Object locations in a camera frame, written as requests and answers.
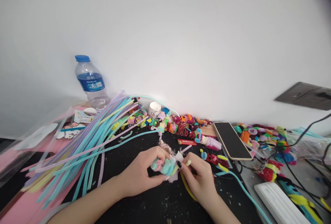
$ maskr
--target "right hand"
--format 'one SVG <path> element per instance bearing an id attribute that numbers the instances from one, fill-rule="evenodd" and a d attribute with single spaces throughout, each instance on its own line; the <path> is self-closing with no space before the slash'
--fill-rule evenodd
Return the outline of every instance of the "right hand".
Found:
<path id="1" fill-rule="evenodd" d="M 189 160 L 191 160 L 191 165 L 187 167 L 185 164 Z M 190 167 L 196 170 L 197 175 L 192 174 Z M 220 197 L 215 188 L 214 175 L 208 162 L 190 152 L 182 162 L 181 172 L 184 174 L 193 195 L 204 208 L 219 201 Z"/>

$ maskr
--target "plastic water bottle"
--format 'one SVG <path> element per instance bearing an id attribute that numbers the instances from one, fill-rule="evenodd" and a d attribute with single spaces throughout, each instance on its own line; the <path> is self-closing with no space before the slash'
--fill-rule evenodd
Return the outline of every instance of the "plastic water bottle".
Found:
<path id="1" fill-rule="evenodd" d="M 91 103 L 91 107 L 100 113 L 109 103 L 100 71 L 91 63 L 86 55 L 76 55 L 78 62 L 75 73 L 78 81 Z"/>

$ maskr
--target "smartphone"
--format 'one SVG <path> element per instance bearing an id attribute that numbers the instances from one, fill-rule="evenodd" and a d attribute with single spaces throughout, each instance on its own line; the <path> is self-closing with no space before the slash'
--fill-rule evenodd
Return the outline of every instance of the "smartphone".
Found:
<path id="1" fill-rule="evenodd" d="M 215 133 L 232 160 L 252 160 L 252 155 L 229 122 L 214 122 Z"/>

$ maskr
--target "bottle label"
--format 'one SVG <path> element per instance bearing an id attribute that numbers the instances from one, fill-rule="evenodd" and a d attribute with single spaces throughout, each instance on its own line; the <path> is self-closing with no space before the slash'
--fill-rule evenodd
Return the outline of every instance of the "bottle label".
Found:
<path id="1" fill-rule="evenodd" d="M 84 91 L 94 92 L 104 89 L 102 77 L 98 79 L 78 79 Z"/>

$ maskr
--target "wall socket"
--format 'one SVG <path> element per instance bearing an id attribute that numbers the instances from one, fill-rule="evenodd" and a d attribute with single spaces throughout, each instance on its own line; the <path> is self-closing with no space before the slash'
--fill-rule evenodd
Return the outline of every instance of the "wall socket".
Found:
<path id="1" fill-rule="evenodd" d="M 298 82 L 275 99 L 313 109 L 331 109 L 331 89 Z"/>

